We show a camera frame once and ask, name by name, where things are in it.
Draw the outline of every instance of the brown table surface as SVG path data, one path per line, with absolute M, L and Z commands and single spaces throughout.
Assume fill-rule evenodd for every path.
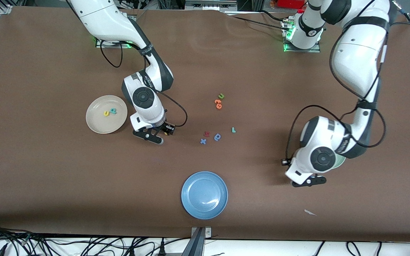
M 1 17 L 0 226 L 167 237 L 211 226 L 220 238 L 410 241 L 410 26 L 389 37 L 379 99 L 386 140 L 327 173 L 325 185 L 293 188 L 280 159 L 297 112 L 320 104 L 342 114 L 356 102 L 328 67 L 340 28 L 327 26 L 322 53 L 306 54 L 283 52 L 276 29 L 217 11 L 139 14 L 174 73 L 167 94 L 189 114 L 162 146 L 133 136 L 129 120 L 109 135 L 85 122 L 94 99 L 123 97 L 123 78 L 143 67 L 135 50 L 111 67 L 66 8 L 14 7 Z M 245 17 L 276 24 L 262 14 Z M 119 61 L 119 49 L 106 52 Z M 168 119 L 181 123 L 183 112 L 161 100 Z M 308 110 L 298 120 L 292 151 L 315 115 L 325 113 Z M 204 131 L 222 138 L 202 145 Z M 380 133 L 376 118 L 373 141 Z M 221 176 L 229 191 L 212 220 L 191 217 L 180 199 L 184 181 L 203 170 Z

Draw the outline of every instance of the beige plate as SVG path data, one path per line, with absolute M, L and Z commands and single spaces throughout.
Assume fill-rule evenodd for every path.
M 110 113 L 115 108 L 116 114 Z M 86 124 L 96 133 L 106 134 L 118 130 L 126 121 L 127 107 L 122 99 L 113 95 L 97 98 L 86 111 Z

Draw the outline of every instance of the black cable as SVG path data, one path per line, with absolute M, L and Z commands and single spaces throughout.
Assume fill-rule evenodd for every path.
M 173 103 L 175 103 L 178 107 L 181 108 L 181 110 L 184 112 L 184 115 L 185 115 L 184 122 L 183 122 L 182 124 L 180 124 L 180 125 L 175 125 L 175 126 L 176 126 L 176 127 L 182 127 L 182 126 L 184 126 L 184 125 L 186 124 L 186 122 L 188 121 L 188 113 L 186 112 L 186 109 L 184 109 L 184 107 L 182 107 L 178 102 L 176 102 L 174 99 L 172 99 L 169 95 L 167 95 L 167 94 L 165 94 L 165 93 L 163 93 L 163 92 L 161 92 L 161 91 L 158 91 L 158 90 L 156 90 L 156 89 L 155 89 L 155 91 L 158 92 L 158 93 L 160 93 L 160 94 L 162 94 L 162 95 L 164 95 L 164 97 L 168 98 L 168 99 L 171 100 Z
M 3 232 L 1 232 L 0 231 L 0 235 L 3 235 L 4 237 L 6 237 L 9 241 L 10 241 L 10 243 L 14 246 L 14 249 L 15 249 L 15 252 L 16 252 L 16 254 L 17 254 L 17 256 L 20 256 L 20 254 L 19 254 L 19 252 L 18 252 L 18 249 L 17 249 L 17 246 L 15 245 L 15 243 L 14 243 L 14 238 L 13 237 L 11 237 L 10 235 L 8 235 L 8 234 L 6 234 L 6 233 L 3 233 Z
M 121 42 L 119 43 L 120 49 L 121 49 L 121 59 L 120 59 L 120 63 L 119 63 L 119 65 L 114 65 L 114 64 L 111 63 L 111 61 L 107 58 L 107 56 L 104 54 L 104 51 L 102 50 L 102 42 L 104 42 L 104 40 L 101 40 L 101 44 L 100 44 L 100 46 L 99 46 L 99 47 L 101 48 L 102 56 L 104 56 L 105 60 L 107 60 L 107 62 L 110 63 L 114 68 L 119 68 L 119 67 L 121 66 L 121 63 L 122 63 L 122 43 L 121 43 Z
M 404 12 L 403 15 L 406 17 L 407 21 L 410 22 L 410 16 L 409 16 L 409 14 L 407 14 L 406 12 Z
M 36 253 L 36 247 L 39 245 L 39 242 L 37 242 L 36 245 L 33 245 L 33 242 L 31 240 L 28 240 L 29 244 L 31 245 L 32 251 L 31 251 L 31 255 L 34 253 L 35 255 L 37 255 Z
M 77 17 L 77 19 L 80 19 L 78 17 L 78 14 L 75 12 L 74 8 L 72 7 L 72 5 L 69 3 L 69 0 L 65 0 L 65 2 L 67 3 L 67 5 L 69 6 L 69 8 L 74 12 L 75 16 Z
M 60 246 L 67 246 L 67 245 L 72 245 L 72 244 L 88 244 L 88 243 L 90 243 L 89 241 L 73 241 L 73 242 L 69 242 L 69 243 L 61 243 L 61 242 L 57 242 L 57 241 L 55 241 L 55 240 L 47 240 L 48 242 L 52 242 L 52 243 L 54 243 L 54 244 L 57 244 L 57 245 L 60 245 Z M 91 242 L 91 244 L 96 244 L 96 245 L 107 245 L 106 243 L 94 243 L 94 242 Z M 113 248 L 117 248 L 117 249 L 123 249 L 123 250 L 125 250 L 125 249 L 129 249 L 130 247 L 129 246 L 115 246 L 115 245 L 111 245 L 111 247 L 113 247 Z
M 184 240 L 184 239 L 190 239 L 190 237 L 184 237 L 184 238 L 178 238 L 178 239 L 175 239 L 175 240 L 171 240 L 171 241 L 169 241 L 169 242 L 167 242 L 167 243 L 164 243 L 164 246 L 166 246 L 166 245 L 168 245 L 168 244 L 171 244 L 171 243 L 174 243 L 174 242 L 176 242 L 176 241 L 180 241 L 180 240 Z M 149 256 L 150 254 L 153 254 L 157 249 L 159 249 L 159 248 L 161 248 L 161 246 L 158 246 L 158 247 L 156 247 L 155 249 L 153 249 L 152 251 L 150 251 L 147 255 L 145 255 L 145 256 Z
M 60 255 L 57 251 L 55 251 L 53 248 L 51 248 L 51 247 L 49 246 L 49 244 L 47 243 L 47 240 L 46 240 L 45 238 L 42 238 L 41 241 L 42 241 L 42 243 L 45 244 L 45 246 L 47 246 L 47 249 L 50 251 L 50 253 L 52 253 L 52 251 L 53 251 L 56 255 L 62 256 L 62 255 Z
M 324 110 L 325 112 L 327 112 L 329 115 L 331 115 L 333 118 L 335 118 L 338 122 L 340 122 L 341 125 L 343 125 L 343 127 L 344 127 L 344 129 L 345 129 L 345 132 L 348 133 L 348 134 L 349 134 L 349 137 L 355 141 L 355 144 L 357 144 L 357 145 L 359 145 L 359 146 L 361 146 L 361 147 L 364 147 L 364 148 L 374 148 L 374 147 L 379 146 L 379 145 L 382 143 L 382 141 L 384 141 L 385 133 L 386 133 L 386 123 L 385 123 L 384 117 L 382 116 L 382 114 L 381 114 L 381 113 L 379 112 L 379 110 L 377 110 L 377 109 L 375 109 L 374 111 L 379 115 L 379 117 L 380 117 L 380 119 L 381 119 L 381 121 L 382 121 L 382 125 L 383 125 L 383 127 L 384 127 L 384 128 L 383 128 L 384 131 L 383 131 L 383 133 L 382 133 L 381 139 L 380 139 L 376 144 L 373 144 L 373 145 L 365 145 L 365 144 L 362 144 L 361 142 L 359 142 L 354 136 L 352 136 L 351 131 L 349 131 L 349 130 L 346 128 L 345 123 L 343 123 L 335 114 L 333 114 L 332 112 L 330 112 L 330 111 L 329 111 L 328 109 L 326 109 L 325 107 L 322 107 L 322 106 L 319 106 L 319 105 L 309 105 L 309 106 L 306 106 L 306 107 L 302 108 L 302 109 L 300 110 L 300 112 L 298 112 L 298 114 L 296 115 L 295 119 L 294 119 L 293 122 L 292 122 L 292 126 L 291 126 L 291 128 L 290 128 L 289 136 L 288 136 L 288 143 L 287 143 L 287 145 L 286 145 L 286 152 L 285 152 L 285 153 L 286 153 L 286 159 L 289 159 L 289 157 L 288 157 L 289 146 L 290 146 L 290 141 L 291 141 L 291 137 L 292 137 L 292 131 L 293 131 L 293 128 L 294 128 L 294 126 L 295 126 L 296 120 L 298 119 L 298 117 L 301 115 L 301 113 L 302 113 L 304 110 L 306 110 L 306 109 L 308 109 L 308 108 L 310 108 L 310 107 L 320 108 L 320 109 Z
M 332 51 L 330 52 L 330 57 L 328 58 L 328 65 L 330 67 L 330 71 L 332 72 L 333 77 L 338 81 L 338 83 L 340 83 L 340 85 L 342 87 L 344 87 L 345 89 L 347 89 L 349 92 L 351 92 L 352 94 L 354 94 L 355 96 L 357 96 L 360 99 L 364 99 L 362 95 L 358 94 L 357 92 L 355 92 L 354 90 L 352 90 L 351 88 L 349 88 L 346 84 L 344 84 L 336 75 L 335 70 L 333 69 L 333 53 L 335 53 L 335 48 L 338 44 L 338 42 L 340 41 L 340 39 L 343 37 L 343 35 L 346 33 L 348 28 L 346 28 L 345 30 L 343 30 L 343 32 L 340 34 L 340 36 L 338 37 L 338 39 L 336 40 L 335 44 L 333 44 L 332 47 Z
M 113 250 L 101 251 L 101 252 L 96 253 L 94 256 L 99 256 L 99 253 L 105 253 L 105 252 L 108 252 L 108 251 L 111 251 L 111 252 L 114 254 L 114 256 L 115 256 L 115 252 L 114 252 Z
M 346 115 L 350 115 L 350 114 L 354 113 L 355 110 L 357 110 L 357 109 L 358 109 L 358 107 L 355 106 L 355 107 L 353 108 L 353 110 L 351 110 L 351 111 L 349 111 L 349 112 L 347 112 L 347 113 L 344 113 L 344 114 L 339 118 L 339 120 L 343 120 L 343 118 L 344 118 Z
M 258 10 L 257 12 L 263 12 L 263 13 L 267 14 L 268 16 L 270 16 L 270 18 L 274 19 L 275 21 L 283 21 L 283 19 L 276 18 L 275 16 L 273 16 L 271 13 L 269 13 L 266 10 Z
M 257 24 L 260 24 L 260 25 L 268 26 L 268 27 L 279 28 L 279 29 L 281 29 L 281 30 L 289 30 L 289 29 L 286 28 L 286 27 L 274 26 L 274 25 L 270 25 L 270 24 L 267 24 L 267 23 L 262 23 L 262 22 L 259 22 L 259 21 L 248 20 L 248 19 L 245 19 L 245 18 L 240 18 L 240 17 L 235 17 L 235 16 L 233 16 L 233 17 L 236 18 L 236 19 L 240 19 L 240 20 L 244 20 L 244 21 L 249 21 L 249 22 L 257 23 Z
M 371 2 L 369 2 L 357 15 L 357 17 L 359 17 L 365 10 L 366 8 L 368 8 L 372 3 L 374 3 L 374 1 L 376 0 L 371 0 Z
M 385 48 L 387 48 L 387 42 L 388 42 L 388 40 L 389 40 L 389 34 L 388 34 L 388 32 L 385 34 L 385 39 L 384 39 L 384 44 L 383 44 L 383 49 Z M 386 52 L 384 52 L 384 50 L 383 50 L 383 52 L 382 52 L 382 56 L 381 56 L 381 58 L 385 58 L 385 54 L 386 54 Z M 371 90 L 373 89 L 373 87 L 374 87 L 374 85 L 376 85 L 376 81 L 377 81 L 377 79 L 380 77 L 380 71 L 382 70 L 382 65 L 383 65 L 383 63 L 384 63 L 385 61 L 383 61 L 382 59 L 381 59 L 381 62 L 379 63 L 379 67 L 378 67 L 378 69 L 377 69 L 377 74 L 376 74 L 376 77 L 374 78 L 374 80 L 373 80 L 373 84 L 371 84 L 371 87 L 368 89 L 368 91 L 366 91 L 366 94 L 365 94 L 365 96 L 364 96 L 364 98 L 363 98 L 363 100 L 366 100 L 366 97 L 368 97 L 368 95 L 369 95 L 369 92 L 371 92 Z
M 106 246 L 104 246 L 96 255 L 99 255 L 100 253 L 104 252 L 105 249 L 107 249 L 109 246 L 112 246 L 113 243 L 115 243 L 118 240 L 121 240 L 122 237 L 116 238 L 116 240 L 113 240 L 112 242 L 108 243 Z
M 379 248 L 377 248 L 376 256 L 379 256 L 381 248 L 382 248 L 382 242 L 379 242 Z
M 101 242 L 103 242 L 104 240 L 106 240 L 107 237 L 97 238 L 95 241 L 98 241 L 99 239 L 101 239 L 101 240 L 99 241 L 99 243 L 101 243 Z M 90 245 L 91 245 L 91 243 L 82 251 L 82 253 L 81 253 L 80 256 L 86 256 L 86 255 L 88 255 L 89 251 L 91 251 L 91 249 L 93 249 L 93 247 L 96 246 L 96 244 L 93 244 L 92 246 L 90 246 Z
M 320 244 L 320 246 L 319 246 L 319 248 L 317 249 L 316 254 L 314 254 L 314 256 L 319 255 L 320 249 L 322 249 L 322 246 L 324 246 L 324 244 L 325 244 L 325 241 L 322 241 L 322 243 Z
M 352 244 L 352 245 L 355 247 L 355 249 L 357 250 L 358 256 L 362 256 L 362 255 L 360 254 L 360 251 L 358 250 L 357 246 L 355 245 L 355 243 L 354 243 L 354 242 L 351 242 L 351 241 L 346 242 L 346 248 L 348 249 L 348 252 L 349 252 L 350 254 L 352 254 L 353 256 L 357 256 L 357 255 L 353 254 L 353 253 L 350 251 L 349 244 Z

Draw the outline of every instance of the black strap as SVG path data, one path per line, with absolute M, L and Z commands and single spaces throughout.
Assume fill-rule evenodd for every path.
M 364 17 L 355 17 L 353 19 L 351 19 L 344 27 L 343 30 L 349 28 L 350 26 L 353 25 L 359 25 L 359 24 L 369 24 L 369 25 L 376 25 L 379 26 L 383 29 L 385 29 L 385 31 L 389 31 L 390 28 L 390 24 L 379 17 L 374 17 L 374 16 L 364 16 Z
M 145 48 L 138 50 L 138 53 L 140 53 L 140 55 L 142 56 L 145 56 L 150 54 L 151 50 L 153 50 L 153 44 L 149 43 Z
M 311 8 L 311 10 L 320 10 L 320 6 L 319 7 L 315 7 L 313 5 L 311 5 L 310 3 L 308 3 L 309 8 Z
M 357 103 L 357 107 L 362 108 L 362 109 L 376 110 L 377 102 L 359 101 Z
M 318 27 L 318 28 L 312 28 L 308 25 L 305 24 L 305 22 L 303 21 L 303 15 L 300 16 L 300 19 L 298 20 L 298 24 L 301 28 L 301 30 L 305 31 L 305 34 L 307 37 L 313 37 L 315 35 L 317 35 L 317 33 L 319 33 L 321 31 L 321 29 L 324 27 L 324 25 Z

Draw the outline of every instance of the plate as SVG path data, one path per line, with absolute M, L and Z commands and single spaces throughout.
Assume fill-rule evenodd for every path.
M 191 175 L 181 190 L 184 209 L 201 220 L 209 220 L 221 214 L 227 205 L 226 183 L 212 172 L 198 172 Z
M 115 108 L 116 114 L 110 113 Z M 106 95 L 97 98 L 86 111 L 86 124 L 88 127 L 100 134 L 113 133 L 126 121 L 127 106 L 120 97 Z

